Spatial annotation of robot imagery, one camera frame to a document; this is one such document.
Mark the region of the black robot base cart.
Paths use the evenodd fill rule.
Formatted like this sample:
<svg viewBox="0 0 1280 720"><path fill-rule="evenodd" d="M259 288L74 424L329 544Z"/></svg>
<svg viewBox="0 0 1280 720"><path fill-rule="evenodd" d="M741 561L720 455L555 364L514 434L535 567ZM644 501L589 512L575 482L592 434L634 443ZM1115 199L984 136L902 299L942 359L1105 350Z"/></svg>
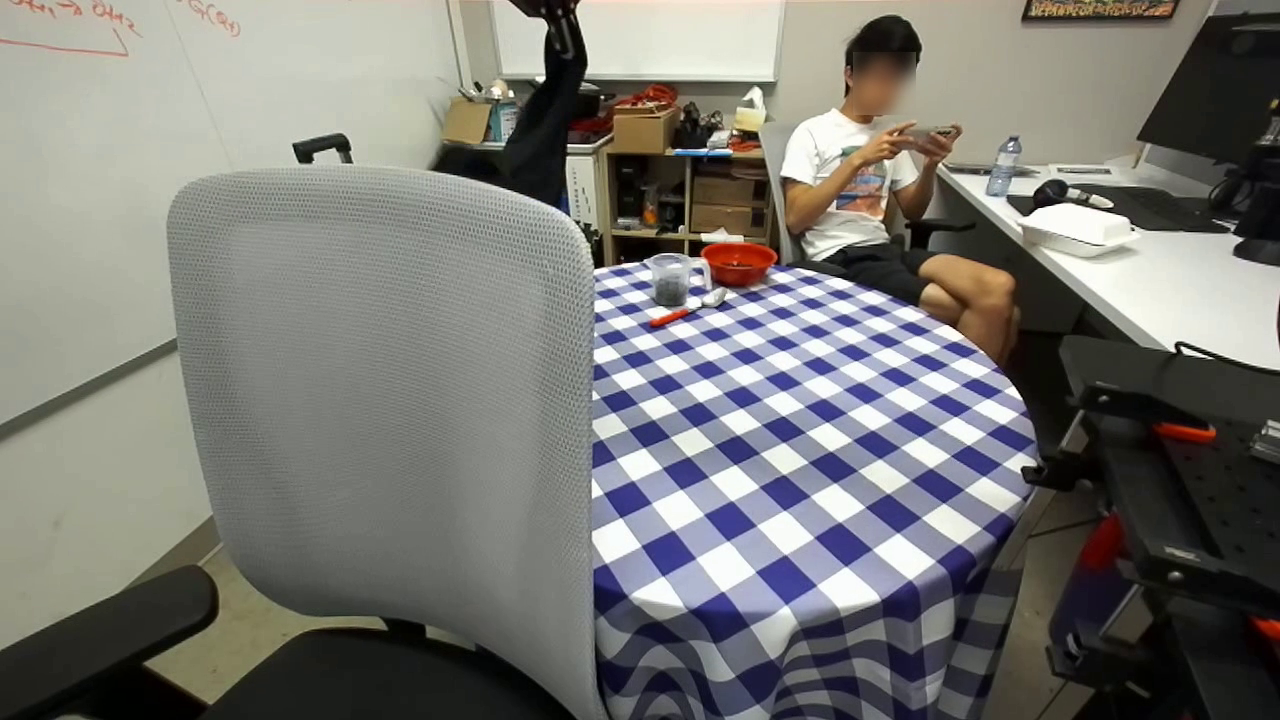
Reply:
<svg viewBox="0 0 1280 720"><path fill-rule="evenodd" d="M1077 720L1280 720L1280 375L1196 345L1058 345L1069 414L1035 487L1105 518L1047 620Z"/></svg>

